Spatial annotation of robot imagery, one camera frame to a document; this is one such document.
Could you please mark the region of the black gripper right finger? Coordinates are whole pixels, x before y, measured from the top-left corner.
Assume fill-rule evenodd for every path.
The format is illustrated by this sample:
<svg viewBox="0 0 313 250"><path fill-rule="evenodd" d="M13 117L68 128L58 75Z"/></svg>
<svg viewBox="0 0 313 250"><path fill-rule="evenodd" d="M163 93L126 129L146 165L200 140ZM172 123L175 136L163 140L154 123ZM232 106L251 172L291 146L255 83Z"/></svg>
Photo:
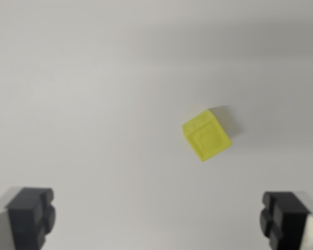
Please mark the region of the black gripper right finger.
<svg viewBox="0 0 313 250"><path fill-rule="evenodd" d="M313 198L305 192L265 192L262 234L273 250L313 249Z"/></svg>

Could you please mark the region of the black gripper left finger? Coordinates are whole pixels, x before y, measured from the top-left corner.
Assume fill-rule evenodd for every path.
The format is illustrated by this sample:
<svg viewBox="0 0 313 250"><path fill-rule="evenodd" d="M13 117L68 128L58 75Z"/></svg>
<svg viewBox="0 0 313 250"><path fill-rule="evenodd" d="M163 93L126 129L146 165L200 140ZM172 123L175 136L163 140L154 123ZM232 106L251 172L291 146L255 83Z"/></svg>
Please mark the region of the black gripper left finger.
<svg viewBox="0 0 313 250"><path fill-rule="evenodd" d="M11 187L0 197L0 249L41 249L55 225L51 188Z"/></svg>

